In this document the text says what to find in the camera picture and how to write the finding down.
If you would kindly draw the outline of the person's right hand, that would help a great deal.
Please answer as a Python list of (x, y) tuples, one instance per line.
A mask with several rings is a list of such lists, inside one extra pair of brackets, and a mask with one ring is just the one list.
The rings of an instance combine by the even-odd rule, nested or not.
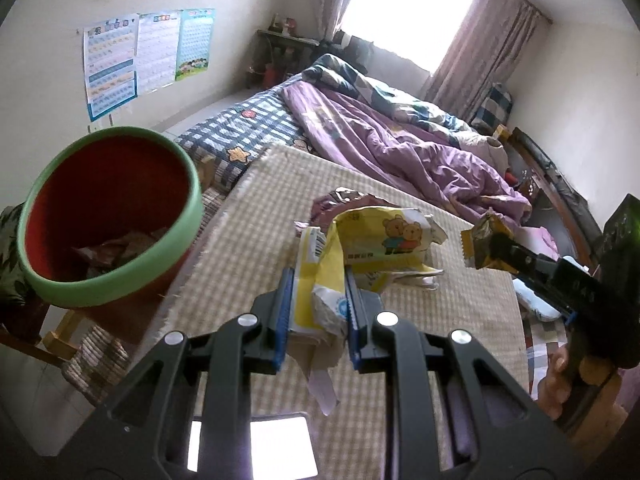
[(570, 346), (549, 358), (546, 376), (538, 385), (538, 406), (555, 422), (568, 422), (568, 438), (586, 463), (592, 463), (614, 441), (628, 417), (617, 403), (622, 376), (608, 361), (583, 356)]

